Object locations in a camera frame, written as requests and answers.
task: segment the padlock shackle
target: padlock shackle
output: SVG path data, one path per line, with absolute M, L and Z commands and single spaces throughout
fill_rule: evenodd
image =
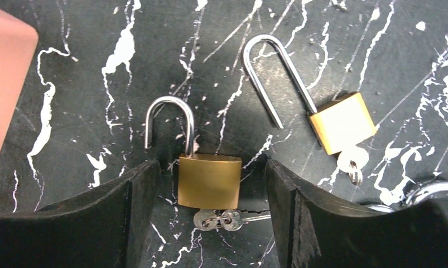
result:
M 293 62 L 291 61 L 290 56 L 288 55 L 288 52 L 286 52 L 285 46 L 283 46 L 280 40 L 278 40 L 276 37 L 272 35 L 257 35 L 254 38 L 250 39 L 245 45 L 245 48 L 243 49 L 243 64 L 247 70 L 248 75 L 250 76 L 250 80 L 256 87 L 257 92 L 261 100 L 263 101 L 263 105 L 265 106 L 267 112 L 273 119 L 277 128 L 280 130 L 283 129 L 283 123 L 281 122 L 280 117 L 276 113 L 276 110 L 274 109 L 274 106 L 272 105 L 265 91 L 265 88 L 258 79 L 257 74 L 255 73 L 255 70 L 253 69 L 252 63 L 250 61 L 250 50 L 253 48 L 254 45 L 256 45 L 259 42 L 269 43 L 276 51 L 278 51 L 278 55 L 280 56 L 280 59 L 283 62 L 283 66 L 286 68 L 290 77 L 293 79 L 294 84 L 301 93 L 309 111 L 311 112 L 311 114 L 317 113 L 316 105 L 312 101 L 309 92 L 304 86 L 304 83 L 302 82 L 302 79 L 299 76 L 296 67 L 293 65 Z
M 145 149 L 151 148 L 153 116 L 155 115 L 155 110 L 158 106 L 164 103 L 174 103 L 184 112 L 184 115 L 186 116 L 186 149 L 184 154 L 187 157 L 192 157 L 194 154 L 194 115 L 191 108 L 184 100 L 173 96 L 159 97 L 148 108 L 145 119 Z

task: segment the open padlock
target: open padlock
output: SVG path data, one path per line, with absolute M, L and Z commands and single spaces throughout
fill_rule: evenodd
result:
M 276 113 L 250 61 L 250 50 L 259 42 L 267 42 L 278 51 L 283 65 L 302 94 L 309 110 L 309 121 L 319 142 L 328 155 L 333 155 L 343 151 L 347 147 L 359 144 L 377 133 L 360 92 L 348 93 L 337 100 L 316 108 L 283 44 L 272 35 L 257 35 L 245 45 L 243 50 L 243 63 L 266 110 L 278 129 L 283 129 L 283 123 Z
M 194 153 L 194 115 L 182 99 L 164 96 L 149 107 L 145 121 L 145 149 L 151 148 L 153 116 L 164 103 L 178 105 L 186 116 L 186 149 L 179 159 L 178 204 L 200 209 L 236 209 L 242 159 Z

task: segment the key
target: key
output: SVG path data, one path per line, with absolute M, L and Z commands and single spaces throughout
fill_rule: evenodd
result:
M 194 226 L 201 231 L 211 231 L 218 228 L 219 220 L 212 209 L 201 209 L 194 214 Z
M 363 148 L 354 146 L 342 151 L 337 158 L 337 167 L 349 174 L 350 181 L 354 185 L 360 185 L 363 181 L 362 168 L 368 162 L 368 153 Z
M 249 222 L 259 221 L 261 219 L 271 219 L 271 214 L 257 214 L 257 216 L 242 219 L 242 213 L 240 211 L 236 209 L 227 209 L 222 213 L 222 217 L 228 217 L 228 219 L 220 220 L 222 227 L 227 231 L 234 232 Z

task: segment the scratched black tabletop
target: scratched black tabletop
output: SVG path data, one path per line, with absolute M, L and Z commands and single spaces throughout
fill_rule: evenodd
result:
M 239 208 L 268 210 L 276 159 L 347 200 L 396 205 L 410 185 L 448 180 L 448 0 L 0 0 L 40 42 L 0 155 L 0 212 L 33 211 L 150 159 L 162 185 L 141 267 L 278 267 L 271 221 L 238 232 L 194 228 L 176 203 L 185 117 L 166 106 L 153 148 L 144 118 L 158 97 L 187 101 L 197 152 L 243 159 Z M 243 70 L 257 34 L 283 42 L 317 106 L 360 91 L 378 133 L 354 186 L 321 149 L 301 96 L 270 46 L 253 66 L 285 128 Z

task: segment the silver shackle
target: silver shackle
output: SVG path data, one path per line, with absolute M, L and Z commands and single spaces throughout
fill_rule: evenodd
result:
M 191 108 L 187 103 L 177 97 L 164 96 L 157 98 L 148 108 L 147 116 L 145 119 L 145 149 L 151 148 L 152 135 L 153 135 L 153 116 L 155 110 L 164 103 L 173 103 L 181 108 L 186 116 L 186 149 L 184 154 L 187 157 L 192 157 L 194 153 L 194 115 Z
M 277 128 L 279 130 L 283 129 L 283 123 L 281 122 L 280 117 L 276 113 L 276 110 L 274 109 L 274 106 L 272 105 L 262 83 L 258 79 L 257 74 L 255 73 L 255 70 L 253 69 L 250 61 L 250 50 L 253 48 L 254 45 L 256 45 L 259 42 L 269 43 L 275 50 L 278 51 L 278 55 L 280 56 L 280 59 L 283 62 L 283 66 L 286 68 L 290 77 L 294 81 L 297 89 L 301 93 L 308 110 L 310 111 L 310 113 L 313 114 L 317 113 L 316 105 L 312 101 L 309 92 L 304 86 L 304 83 L 302 82 L 302 79 L 299 76 L 296 67 L 293 65 L 293 62 L 291 61 L 290 56 L 288 55 L 288 52 L 286 52 L 285 46 L 283 46 L 280 40 L 278 40 L 276 37 L 272 35 L 257 35 L 254 38 L 250 39 L 245 45 L 245 48 L 243 49 L 243 64 L 245 66 L 248 75 L 250 76 L 250 80 L 256 87 L 257 92 L 261 100 L 263 101 L 263 105 L 265 105 L 266 110 L 273 119 Z
M 404 206 L 417 205 L 436 193 L 448 193 L 448 181 L 432 181 L 421 186 L 406 197 Z

